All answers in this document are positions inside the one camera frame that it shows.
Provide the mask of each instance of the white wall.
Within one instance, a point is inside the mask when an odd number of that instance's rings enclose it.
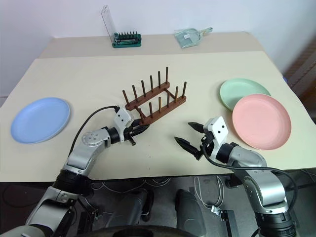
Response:
[[[316,35],[316,0],[0,0],[0,94],[11,92],[52,37],[107,35],[105,4],[120,31],[250,32],[281,72]]]

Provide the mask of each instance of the white cable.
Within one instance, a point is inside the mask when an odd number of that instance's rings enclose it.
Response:
[[[93,190],[99,190],[99,189],[101,189],[101,188],[103,188],[103,186],[104,186],[104,183],[101,183],[102,185],[101,185],[101,187],[99,187],[99,188],[94,188],[92,185],[91,185],[91,188],[93,189]]]
[[[222,184],[222,201],[221,201],[221,203],[217,206],[217,207],[219,207],[219,206],[221,206],[221,205],[223,204],[223,202],[224,202],[224,184],[223,184],[223,182],[222,182],[222,180],[221,180],[220,177],[217,176],[217,178],[219,179],[219,181],[220,181],[221,184]]]
[[[98,220],[100,216],[102,215],[99,215],[99,209],[96,209],[94,206],[92,206],[88,200],[84,197],[84,200],[85,202],[93,209],[93,212],[94,212],[94,219],[95,220]]]
[[[316,174],[310,173],[310,172],[308,172],[307,170],[303,170],[303,169],[301,169],[301,171],[304,172],[304,173],[306,173],[306,174],[308,174],[309,177],[311,178],[311,180],[312,180],[313,182],[315,182],[315,180],[313,179],[312,176],[316,176]]]
[[[149,186],[152,186],[152,187],[162,187],[162,186],[165,186],[167,183],[169,183],[170,180],[171,180],[170,178],[167,179],[167,181],[165,183],[161,184],[161,185],[153,185],[153,184],[147,182],[146,180],[145,180],[145,183],[148,184]]]
[[[162,181],[162,182],[157,182],[155,179],[152,179],[152,181],[153,181],[154,183],[156,183],[156,184],[164,184],[164,183],[168,182],[168,179],[166,179],[166,180],[164,180],[164,181]]]
[[[143,186],[145,183],[146,183],[146,180],[143,181],[143,183],[142,183],[141,185],[139,185],[139,186],[137,186],[137,187],[135,187],[135,188],[132,188],[132,189],[130,189],[130,190],[126,190],[126,191],[117,191],[117,190],[110,189],[108,186],[106,186],[105,183],[103,183],[103,187],[106,188],[107,190],[110,190],[110,191],[112,191],[112,192],[114,192],[114,193],[117,193],[117,194],[126,194],[126,193],[128,193],[128,192],[130,192],[130,191],[133,191],[133,190],[135,190],[135,189],[140,188],[140,187]]]
[[[198,191],[197,191],[197,186],[196,186],[196,177],[194,177],[194,190],[195,190],[195,193],[196,193],[198,199],[202,202],[202,204],[203,204],[203,206],[204,206],[205,208],[207,208],[207,209],[212,209],[212,208],[211,208],[212,206],[219,207],[220,205],[223,204],[223,201],[224,201],[224,185],[223,185],[222,180],[221,180],[218,176],[217,176],[217,183],[218,183],[219,195],[218,195],[218,199],[217,199],[216,203],[213,204],[213,205],[207,204],[207,203],[205,203],[205,202],[203,201],[199,177],[197,177],[197,181],[198,181],[199,193],[198,193]]]
[[[211,209],[212,209],[211,206],[208,205],[208,204],[206,204],[206,203],[203,201],[202,197],[200,197],[200,196],[198,195],[197,187],[196,187],[196,177],[194,177],[194,191],[195,191],[195,193],[196,193],[198,199],[202,202],[203,206],[204,206],[206,209],[210,209],[210,210],[211,210]]]
[[[95,207],[92,206],[92,205],[88,202],[88,200],[87,200],[85,197],[83,197],[83,198],[84,198],[85,202],[86,202],[91,208],[93,208],[94,211],[98,210],[98,209],[95,209]]]

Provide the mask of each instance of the gray floor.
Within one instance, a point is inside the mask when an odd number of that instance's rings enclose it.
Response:
[[[291,172],[291,175],[295,177],[298,185],[311,182],[311,178],[302,171]],[[142,183],[142,180],[132,181],[120,181],[120,182],[107,182],[107,186],[114,190],[128,190],[133,187],[137,187]],[[215,202],[218,197],[218,186],[216,182],[216,176],[200,176],[201,192],[205,202]],[[1,183],[1,192],[7,186],[5,183]],[[143,186],[145,188],[152,188],[155,192],[155,202],[152,208],[152,216],[149,222],[140,224],[152,224],[163,225],[169,227],[176,226],[176,212],[174,210],[174,198],[178,189],[193,190],[194,178],[193,177],[178,177],[172,178],[171,181],[158,188],[153,188],[148,185]],[[25,205],[28,203],[39,200],[43,190],[38,188],[32,188],[22,185],[11,185],[6,193],[6,200],[10,200],[10,203],[16,205]],[[105,226],[110,214],[113,212],[117,203],[123,199],[124,194],[117,194],[111,192],[105,188],[101,188],[95,191],[92,197],[88,197],[87,200],[91,205],[95,206],[100,216],[95,221],[93,229],[99,229]],[[81,206],[77,203],[75,205],[77,213],[82,211]],[[27,216],[32,211],[32,206],[25,208],[12,208],[7,206],[3,201],[1,202],[1,233],[7,231],[15,226],[23,225]],[[207,228],[207,236],[209,237],[225,237],[226,229],[225,224],[216,215],[210,212],[210,210],[204,208],[201,205],[204,220]],[[232,209],[235,212],[239,235],[241,237],[249,237],[253,231],[257,228],[253,211],[248,202],[247,196],[243,187],[236,189],[224,190],[224,202],[221,206],[222,209]],[[293,219],[296,221],[297,229],[299,230],[301,237],[314,237],[316,236],[316,187],[309,187],[300,189],[298,201],[292,213]],[[77,225],[76,223],[71,227],[68,236],[76,235]]]

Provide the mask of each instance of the table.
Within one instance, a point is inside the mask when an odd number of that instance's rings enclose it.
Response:
[[[187,122],[205,123],[223,116],[228,129],[228,142],[253,149],[242,142],[234,131],[232,113],[219,98],[221,84],[231,78],[252,79],[266,87],[287,109],[292,133],[285,145],[272,151],[258,151],[268,166],[279,169],[316,167],[313,147],[316,126],[302,103],[282,79],[281,73],[248,33],[211,33],[200,46],[180,49],[171,35],[143,36],[140,48],[113,49],[109,38],[53,39],[42,55],[29,67],[1,107],[0,180],[2,182],[54,181],[62,168],[72,140],[95,110],[108,105],[125,104],[122,90],[133,98],[131,85],[141,94],[143,79],[150,88],[149,76],[158,84],[157,71],[164,75],[169,67],[170,90],[182,91],[187,82],[187,101],[156,121],[129,142],[115,144],[98,158],[90,178],[95,180],[137,177],[222,174],[229,170],[200,161],[185,152],[174,140],[182,137],[198,146],[201,134]],[[33,145],[19,144],[10,135],[15,115],[27,104],[55,96],[68,101],[71,117],[64,130],[54,138]],[[158,98],[152,99],[153,110]],[[148,103],[141,106],[149,113]],[[83,132],[111,126],[114,112],[95,115]]]

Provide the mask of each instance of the silver robot arm segment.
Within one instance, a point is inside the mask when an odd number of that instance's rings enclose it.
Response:
[[[228,130],[223,117],[211,118],[205,125],[196,122],[190,122],[189,125],[205,134],[201,140],[200,150],[182,138],[175,137],[175,140],[197,160],[204,155],[210,163],[231,169],[234,173],[234,184],[231,186],[244,185],[255,212],[260,229],[259,235],[296,236],[295,227],[288,213],[289,206],[283,184],[271,171],[260,169],[267,167],[263,156],[236,143],[226,143]]]
[[[132,140],[148,128],[129,127],[133,116],[119,109],[114,117],[114,127],[102,128],[82,136],[78,146],[68,156],[54,184],[46,190],[24,226],[2,234],[4,237],[49,237],[66,235],[74,213],[72,206],[79,195],[85,194],[91,180],[88,178],[99,154],[111,144]]]

